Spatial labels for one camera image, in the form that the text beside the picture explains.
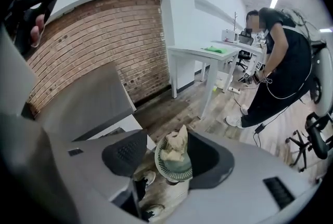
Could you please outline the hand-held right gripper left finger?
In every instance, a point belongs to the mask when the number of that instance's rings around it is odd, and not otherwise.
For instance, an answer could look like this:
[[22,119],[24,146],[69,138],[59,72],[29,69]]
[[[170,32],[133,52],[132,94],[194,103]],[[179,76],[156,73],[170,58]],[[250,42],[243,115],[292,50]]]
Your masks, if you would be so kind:
[[143,130],[109,145],[102,151],[104,164],[118,176],[132,177],[147,151],[147,134]]

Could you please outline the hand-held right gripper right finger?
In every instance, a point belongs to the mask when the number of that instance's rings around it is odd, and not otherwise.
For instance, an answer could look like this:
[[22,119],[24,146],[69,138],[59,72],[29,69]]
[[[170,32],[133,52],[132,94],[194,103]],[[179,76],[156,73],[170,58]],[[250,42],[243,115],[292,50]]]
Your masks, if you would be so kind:
[[221,184],[234,169],[230,150],[200,134],[188,133],[187,154],[191,161],[191,189],[212,189]]

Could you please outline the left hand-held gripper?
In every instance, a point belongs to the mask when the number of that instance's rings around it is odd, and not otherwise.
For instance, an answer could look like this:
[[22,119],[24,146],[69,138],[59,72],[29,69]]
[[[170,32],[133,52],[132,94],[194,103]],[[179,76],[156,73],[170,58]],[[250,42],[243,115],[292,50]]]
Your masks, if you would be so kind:
[[14,0],[8,8],[5,17],[5,27],[8,33],[14,32],[14,45],[21,55],[32,55],[37,47],[33,45],[31,30],[36,26],[38,16],[44,16],[47,22],[58,0]]

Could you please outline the cream clothes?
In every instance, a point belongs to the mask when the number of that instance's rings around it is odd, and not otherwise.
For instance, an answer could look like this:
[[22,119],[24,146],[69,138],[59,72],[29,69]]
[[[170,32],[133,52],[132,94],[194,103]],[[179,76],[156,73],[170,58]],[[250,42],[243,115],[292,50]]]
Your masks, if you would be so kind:
[[164,161],[183,162],[188,143],[187,128],[183,125],[179,131],[166,135],[166,147],[161,150],[160,156]]

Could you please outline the person's left hand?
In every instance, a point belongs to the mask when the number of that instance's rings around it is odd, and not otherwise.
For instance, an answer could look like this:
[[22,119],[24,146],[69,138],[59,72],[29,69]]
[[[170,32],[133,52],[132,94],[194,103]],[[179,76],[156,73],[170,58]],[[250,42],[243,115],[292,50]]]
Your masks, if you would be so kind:
[[35,25],[30,32],[30,45],[32,47],[37,47],[40,43],[41,35],[44,31],[44,22],[45,15],[37,16],[35,20]]

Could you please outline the person's right shoe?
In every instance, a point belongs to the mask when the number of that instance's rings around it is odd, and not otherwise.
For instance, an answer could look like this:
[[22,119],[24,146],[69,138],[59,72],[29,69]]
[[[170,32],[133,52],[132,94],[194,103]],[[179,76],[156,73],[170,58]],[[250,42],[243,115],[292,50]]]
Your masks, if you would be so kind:
[[143,173],[141,180],[144,183],[145,188],[150,186],[156,179],[156,173],[152,170],[147,170]]

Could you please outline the person's shoe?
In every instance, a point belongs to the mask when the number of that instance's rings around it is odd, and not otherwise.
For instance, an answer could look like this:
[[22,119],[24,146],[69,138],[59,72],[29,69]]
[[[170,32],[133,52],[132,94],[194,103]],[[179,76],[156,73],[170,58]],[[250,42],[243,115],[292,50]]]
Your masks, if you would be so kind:
[[162,204],[151,205],[145,209],[144,213],[147,220],[151,220],[158,217],[165,210],[165,206]]
[[145,188],[150,186],[156,179],[156,173],[152,170],[147,170],[143,173],[141,180],[144,183]]

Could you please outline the black power adapter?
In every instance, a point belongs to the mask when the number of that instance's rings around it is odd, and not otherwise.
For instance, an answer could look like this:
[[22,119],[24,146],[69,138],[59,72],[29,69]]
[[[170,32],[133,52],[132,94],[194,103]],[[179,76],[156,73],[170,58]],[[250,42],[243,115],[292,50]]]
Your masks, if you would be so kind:
[[[255,130],[254,130],[254,134],[253,134],[253,140],[256,144],[257,147],[261,147],[261,139],[260,139],[260,133],[263,131],[263,129],[265,128],[265,125],[263,123],[261,123]],[[255,135],[258,136],[258,140],[259,143],[257,143],[256,139],[255,139]]]

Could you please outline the person's left shoe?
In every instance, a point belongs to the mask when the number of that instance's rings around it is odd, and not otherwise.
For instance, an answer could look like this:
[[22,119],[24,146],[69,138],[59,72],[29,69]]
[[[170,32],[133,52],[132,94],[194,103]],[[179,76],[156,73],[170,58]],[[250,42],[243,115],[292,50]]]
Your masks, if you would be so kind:
[[151,205],[145,209],[144,213],[147,220],[151,220],[158,217],[165,210],[165,206],[162,204]]

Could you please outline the white table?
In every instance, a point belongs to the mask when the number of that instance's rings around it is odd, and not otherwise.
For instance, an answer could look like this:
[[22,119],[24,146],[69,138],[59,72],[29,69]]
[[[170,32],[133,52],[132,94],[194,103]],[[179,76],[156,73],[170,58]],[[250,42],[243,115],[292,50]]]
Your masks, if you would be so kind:
[[238,57],[238,53],[240,52],[239,47],[235,46],[224,46],[226,49],[226,53],[216,53],[212,51],[207,51],[204,49],[190,49],[190,48],[184,48],[184,47],[168,47],[167,53],[168,53],[168,59],[169,59],[169,69],[170,69],[170,81],[171,81],[171,90],[172,90],[172,97],[175,99],[177,98],[177,77],[179,73],[181,72],[177,68],[177,60],[178,58],[185,58],[190,59],[194,61],[200,61],[203,64],[207,63],[210,65],[208,78],[206,82],[206,88],[204,91],[204,94],[201,98],[201,107],[198,111],[198,117],[200,119],[204,118],[207,109],[209,107],[209,103],[211,100],[211,96],[213,94],[213,89],[215,86],[215,81],[217,78],[217,73],[219,70],[219,65],[223,62],[227,61],[230,58],[233,58],[233,62],[230,66],[229,73],[226,78],[225,85],[223,87],[223,91],[227,91],[230,79],[233,75],[234,68],[236,65],[236,60]]
[[251,74],[253,70],[257,69],[257,64],[259,65],[264,63],[264,58],[265,58],[265,51],[263,51],[262,48],[260,47],[255,47],[251,45],[246,45],[243,43],[230,43],[230,42],[225,42],[225,41],[212,41],[213,43],[216,44],[223,44],[223,45],[229,45],[233,47],[238,47],[242,51],[246,51],[252,54],[249,64],[247,65],[247,70],[243,70],[244,73]]

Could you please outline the white box appliance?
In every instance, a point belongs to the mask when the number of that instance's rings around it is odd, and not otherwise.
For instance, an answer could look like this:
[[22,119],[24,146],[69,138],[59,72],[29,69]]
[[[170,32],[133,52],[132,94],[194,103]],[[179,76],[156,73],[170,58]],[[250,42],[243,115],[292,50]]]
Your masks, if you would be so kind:
[[222,30],[222,41],[229,43],[237,43],[239,34],[232,30]]

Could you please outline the black mesh office chair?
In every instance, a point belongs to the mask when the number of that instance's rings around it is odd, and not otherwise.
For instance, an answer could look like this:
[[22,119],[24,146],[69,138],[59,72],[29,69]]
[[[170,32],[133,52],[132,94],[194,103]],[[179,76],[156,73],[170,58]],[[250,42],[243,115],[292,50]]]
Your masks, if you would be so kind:
[[[251,46],[253,43],[253,38],[251,34],[247,33],[245,30],[241,31],[241,33],[238,36],[239,42]],[[236,65],[243,68],[243,72],[245,73],[248,66],[243,63],[243,61],[250,61],[252,58],[252,53],[241,50],[238,54],[238,61],[236,62]]]

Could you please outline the grey white office chair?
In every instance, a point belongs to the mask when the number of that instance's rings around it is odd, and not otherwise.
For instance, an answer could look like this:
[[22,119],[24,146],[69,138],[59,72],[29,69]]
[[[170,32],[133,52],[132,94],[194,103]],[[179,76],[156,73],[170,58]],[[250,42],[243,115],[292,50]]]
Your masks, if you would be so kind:
[[325,43],[312,45],[312,87],[310,96],[318,117],[333,111],[333,58]]

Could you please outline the white coat rack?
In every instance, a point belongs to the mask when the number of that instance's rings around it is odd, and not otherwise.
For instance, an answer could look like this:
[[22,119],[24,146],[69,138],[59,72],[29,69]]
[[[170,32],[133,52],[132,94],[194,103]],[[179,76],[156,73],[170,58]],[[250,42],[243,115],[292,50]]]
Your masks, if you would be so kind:
[[236,31],[238,30],[242,30],[243,27],[237,22],[237,12],[234,12],[234,18],[233,18],[233,30]]

